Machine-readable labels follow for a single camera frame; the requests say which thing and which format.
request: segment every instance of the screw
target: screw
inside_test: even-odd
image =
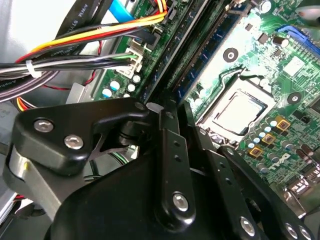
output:
[[[305,228],[303,226],[299,226],[300,232],[302,233],[302,235],[308,239],[311,240],[311,236],[310,234],[307,232],[307,230],[305,230]]]
[[[289,223],[285,224],[285,228],[294,239],[298,239],[298,234]]]
[[[169,112],[169,111],[166,111],[165,114],[166,114],[169,118],[171,118],[171,119],[174,119],[174,118],[175,118],[175,117],[172,115],[172,113]]]
[[[244,216],[240,217],[240,224],[243,230],[251,237],[256,234],[254,226]]]
[[[145,110],[145,106],[138,101],[136,103],[134,103],[134,105],[136,106],[137,109]]]
[[[185,212],[189,208],[187,199],[180,193],[176,193],[173,195],[173,203],[181,212]]]
[[[200,133],[201,133],[202,135],[206,135],[206,134],[207,134],[206,130],[204,130],[204,129],[202,129],[202,128],[200,128],[199,131],[200,131]]]
[[[54,125],[45,119],[40,119],[34,122],[33,124],[35,130],[42,133],[49,133],[54,129]]]
[[[73,150],[78,150],[84,146],[84,141],[76,135],[69,135],[64,139],[64,144]]]
[[[231,155],[234,154],[234,151],[233,151],[231,148],[227,148],[226,151],[227,151],[229,154],[231,154]]]

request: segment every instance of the chip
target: chip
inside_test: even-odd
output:
[[[248,23],[247,26],[245,26],[245,30],[247,30],[248,32],[252,29],[253,25]]]
[[[261,44],[265,44],[268,41],[268,39],[269,39],[269,36],[265,33],[262,33],[258,38],[258,42]]]
[[[311,103],[310,109],[320,115],[320,97]]]
[[[272,144],[276,140],[276,137],[271,135],[270,133],[267,133],[264,138],[262,138],[262,142],[266,144]]]
[[[285,120],[282,116],[276,116],[275,120],[277,122],[276,127],[282,131],[287,130],[290,127],[290,122]]]
[[[276,57],[279,57],[281,53],[282,53],[282,51],[280,49],[278,49],[277,51],[274,52],[274,55]]]
[[[262,153],[263,153],[263,150],[256,146],[249,151],[249,154],[256,158],[259,157]]]

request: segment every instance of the capacitor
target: capacitor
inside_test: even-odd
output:
[[[200,105],[202,103],[202,100],[199,98],[198,94],[193,95],[192,99],[196,105]]]
[[[277,126],[277,121],[273,117],[267,117],[265,119],[266,123],[269,124],[271,127]]]
[[[270,0],[264,0],[259,4],[259,12],[262,14],[266,14],[271,10],[272,4]]]
[[[271,132],[271,127],[267,124],[267,123],[262,123],[261,125],[260,125],[260,127],[261,127],[261,129],[264,131],[264,132],[266,132],[266,133],[269,133],[269,132]]]
[[[135,84],[138,84],[138,83],[140,83],[140,81],[141,81],[141,77],[139,76],[139,75],[133,75],[133,77],[132,77],[132,81],[135,83]]]
[[[295,153],[304,161],[307,161],[309,159],[308,155],[304,153],[304,151],[302,151],[302,149],[297,149],[295,150]]]
[[[119,78],[115,78],[110,82],[110,88],[114,91],[119,90],[121,86],[121,80]]]
[[[253,148],[255,147],[255,144],[254,144],[250,139],[245,140],[245,145],[246,145],[249,149],[253,149]]]
[[[301,149],[310,157],[314,154],[314,151],[312,151],[312,149],[307,144],[302,144]]]
[[[254,144],[258,144],[260,142],[260,138],[256,134],[251,134],[250,138]]]
[[[273,162],[273,163],[277,163],[279,162],[280,158],[274,153],[271,152],[268,154],[268,158]]]
[[[275,36],[272,39],[272,43],[276,46],[285,48],[289,45],[289,39],[281,36]]]
[[[136,90],[136,86],[134,84],[130,83],[128,85],[127,89],[128,89],[128,92],[132,93],[133,91]]]
[[[262,129],[258,129],[255,131],[259,138],[263,139],[266,136],[266,133]]]
[[[289,140],[283,140],[281,142],[281,145],[285,150],[288,150],[288,151],[291,151],[292,149],[294,149],[294,145]]]
[[[267,168],[267,166],[263,162],[258,163],[256,165],[256,168],[262,174],[267,174],[269,172],[269,169]]]
[[[111,98],[111,96],[112,96],[112,91],[111,91],[111,89],[110,89],[110,87],[109,86],[107,86],[106,88],[104,88],[103,90],[102,90],[102,95],[105,97],[105,98]]]

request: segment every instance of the circuit board component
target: circuit board component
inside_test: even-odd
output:
[[[281,131],[286,131],[291,125],[290,122],[285,120],[285,118],[280,115],[276,116],[275,120],[277,122],[276,127]]]
[[[263,150],[257,146],[249,151],[249,154],[255,158],[259,157],[263,153]]]
[[[266,144],[272,144],[276,140],[276,137],[271,135],[270,133],[267,133],[264,138],[262,138],[262,142]]]

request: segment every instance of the black capacitor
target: black capacitor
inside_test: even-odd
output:
[[[304,151],[305,154],[307,154],[308,156],[313,156],[314,155],[314,151],[312,151],[312,149],[307,145],[307,144],[302,144],[301,145],[301,149]]]
[[[276,45],[276,46],[285,48],[286,46],[289,45],[289,39],[284,38],[284,37],[281,37],[281,36],[275,36],[275,37],[272,39],[272,43],[273,43],[274,45]]]
[[[307,154],[304,153],[304,151],[302,151],[302,149],[297,149],[295,150],[295,153],[304,161],[308,161],[309,157]]]

